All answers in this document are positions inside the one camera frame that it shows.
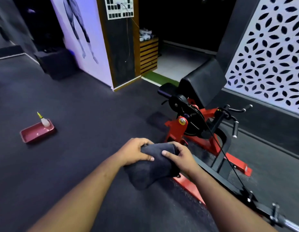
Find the microfiber cloth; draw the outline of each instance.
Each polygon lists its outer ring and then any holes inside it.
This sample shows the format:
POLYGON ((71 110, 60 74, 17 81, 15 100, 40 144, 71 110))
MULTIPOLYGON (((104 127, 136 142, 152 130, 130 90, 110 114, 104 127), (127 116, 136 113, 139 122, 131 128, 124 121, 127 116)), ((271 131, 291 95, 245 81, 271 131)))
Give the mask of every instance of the microfiber cloth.
POLYGON ((163 150, 175 155, 179 154, 175 145, 170 143, 144 145, 141 147, 141 152, 153 156, 155 160, 141 160, 124 166, 130 182, 137 190, 145 190, 160 178, 176 177, 179 175, 179 168, 175 163, 161 154, 163 150))

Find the floral lattice panel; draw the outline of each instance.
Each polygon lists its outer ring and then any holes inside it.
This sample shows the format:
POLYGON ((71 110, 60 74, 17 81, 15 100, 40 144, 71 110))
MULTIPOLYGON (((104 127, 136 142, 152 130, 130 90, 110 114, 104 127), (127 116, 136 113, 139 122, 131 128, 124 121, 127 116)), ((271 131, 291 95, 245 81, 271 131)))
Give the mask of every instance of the floral lattice panel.
POLYGON ((299 113, 299 0, 260 0, 225 88, 299 113))

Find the white bottle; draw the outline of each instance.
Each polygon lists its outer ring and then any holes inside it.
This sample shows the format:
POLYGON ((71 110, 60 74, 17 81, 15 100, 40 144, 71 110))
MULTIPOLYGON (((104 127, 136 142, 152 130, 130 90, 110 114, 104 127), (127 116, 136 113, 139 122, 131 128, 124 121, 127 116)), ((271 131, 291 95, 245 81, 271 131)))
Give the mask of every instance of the white bottle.
POLYGON ((38 113, 38 116, 40 117, 41 122, 44 125, 44 127, 49 127, 51 125, 51 123, 47 119, 43 118, 43 116, 41 116, 40 113, 38 113))

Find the green mat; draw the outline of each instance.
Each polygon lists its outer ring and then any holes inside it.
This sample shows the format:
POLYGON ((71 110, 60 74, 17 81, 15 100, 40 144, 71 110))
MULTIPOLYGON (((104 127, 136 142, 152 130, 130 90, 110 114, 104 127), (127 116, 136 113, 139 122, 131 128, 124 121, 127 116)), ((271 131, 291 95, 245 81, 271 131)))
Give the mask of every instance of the green mat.
POLYGON ((148 72, 146 75, 144 75, 143 77, 145 77, 146 79, 149 79, 153 82, 156 82, 160 85, 163 85, 167 82, 170 82, 171 84, 174 84, 176 86, 178 86, 179 82, 178 81, 175 81, 175 80, 172 80, 168 77, 165 77, 163 75, 160 75, 158 73, 155 73, 155 72, 148 72))

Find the hand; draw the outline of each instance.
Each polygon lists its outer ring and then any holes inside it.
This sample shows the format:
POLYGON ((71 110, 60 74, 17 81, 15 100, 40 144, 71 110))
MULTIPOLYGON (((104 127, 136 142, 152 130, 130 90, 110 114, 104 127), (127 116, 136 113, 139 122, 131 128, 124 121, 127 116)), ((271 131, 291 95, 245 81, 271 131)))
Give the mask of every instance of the hand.
POLYGON ((115 155, 122 160, 123 166, 140 160, 154 161, 154 157, 141 152, 141 146, 144 144, 154 143, 146 138, 131 138, 115 155))
POLYGON ((178 142, 170 142, 176 146, 176 148, 179 150, 179 155, 174 155, 168 151, 162 151, 162 155, 172 160, 181 171, 183 171, 185 174, 191 177, 193 172, 197 169, 199 169, 199 165, 196 163, 196 161, 193 158, 193 155, 191 154, 190 150, 178 142))

